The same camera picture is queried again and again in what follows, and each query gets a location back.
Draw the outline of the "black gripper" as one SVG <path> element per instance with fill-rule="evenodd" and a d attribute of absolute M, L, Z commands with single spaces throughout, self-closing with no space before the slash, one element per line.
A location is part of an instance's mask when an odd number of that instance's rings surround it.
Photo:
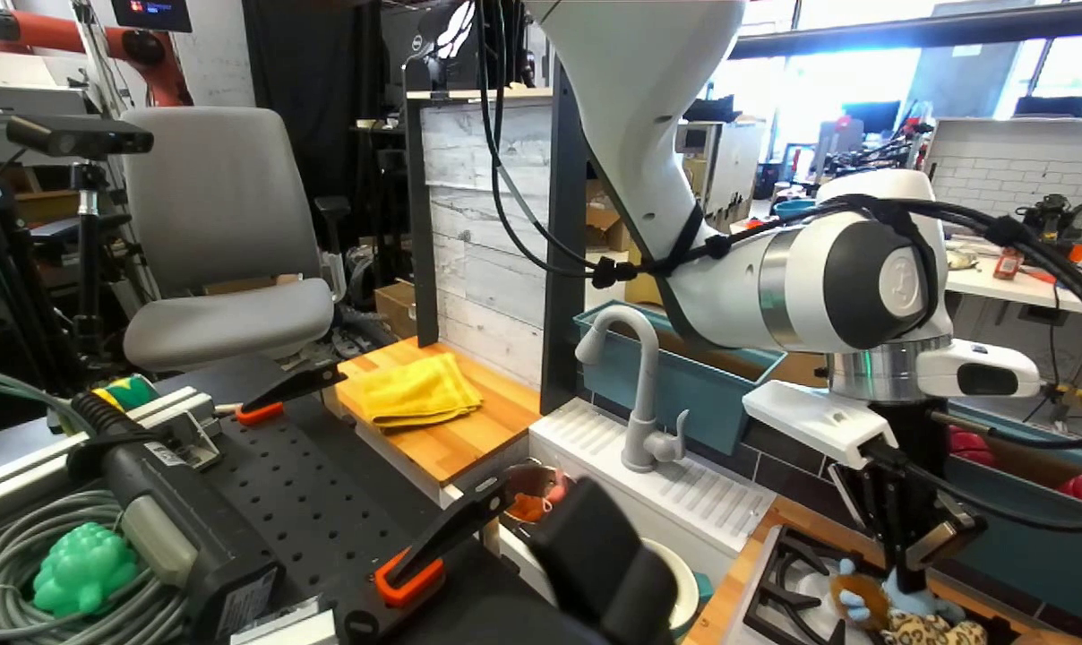
<path fill-rule="evenodd" d="M 864 464 L 864 520 L 891 561 L 897 587 L 917 593 L 930 587 L 926 567 L 952 548 L 971 544 L 986 520 L 951 512 L 936 481 L 951 463 L 948 405 L 940 396 L 909 405 L 875 405 L 891 421 L 897 448 L 880 445 Z"/>

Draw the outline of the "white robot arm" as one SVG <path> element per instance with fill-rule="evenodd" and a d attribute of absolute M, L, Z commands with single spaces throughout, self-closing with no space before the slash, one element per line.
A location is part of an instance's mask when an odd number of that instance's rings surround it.
<path fill-rule="evenodd" d="M 850 176 L 802 222 L 749 225 L 684 172 L 679 138 L 745 0 L 525 0 L 569 79 L 593 161 L 614 190 L 679 333 L 712 346 L 826 352 L 828 385 L 762 382 L 754 419 L 843 463 L 875 445 L 926 474 L 951 458 L 936 411 L 956 356 L 943 229 L 917 172 Z"/>

